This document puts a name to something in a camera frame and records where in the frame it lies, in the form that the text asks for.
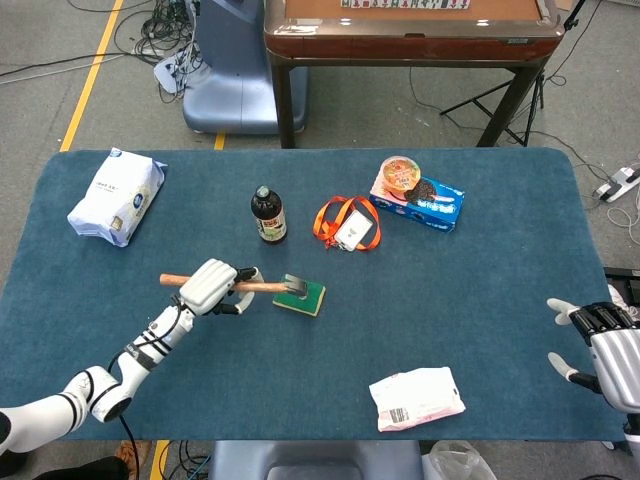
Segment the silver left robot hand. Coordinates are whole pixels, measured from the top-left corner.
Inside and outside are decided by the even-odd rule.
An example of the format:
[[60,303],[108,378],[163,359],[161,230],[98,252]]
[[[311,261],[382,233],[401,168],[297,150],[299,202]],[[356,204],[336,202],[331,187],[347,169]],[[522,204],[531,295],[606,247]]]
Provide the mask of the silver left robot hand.
[[263,281],[264,278],[257,267],[236,270],[221,260],[210,259],[181,286],[179,296],[196,316],[210,313],[241,315],[248,309],[255,294],[240,292],[238,303],[225,304],[227,294],[234,290],[239,282]]

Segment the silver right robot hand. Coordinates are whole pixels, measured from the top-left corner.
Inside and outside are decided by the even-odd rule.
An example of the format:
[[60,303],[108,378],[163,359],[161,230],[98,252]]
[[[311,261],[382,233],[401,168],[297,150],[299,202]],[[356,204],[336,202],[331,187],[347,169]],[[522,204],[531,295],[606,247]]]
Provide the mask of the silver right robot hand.
[[559,354],[547,358],[566,381],[604,396],[608,404],[625,414],[639,412],[639,323],[611,302],[578,307],[549,298],[558,325],[573,325],[583,339],[595,373],[570,366]]

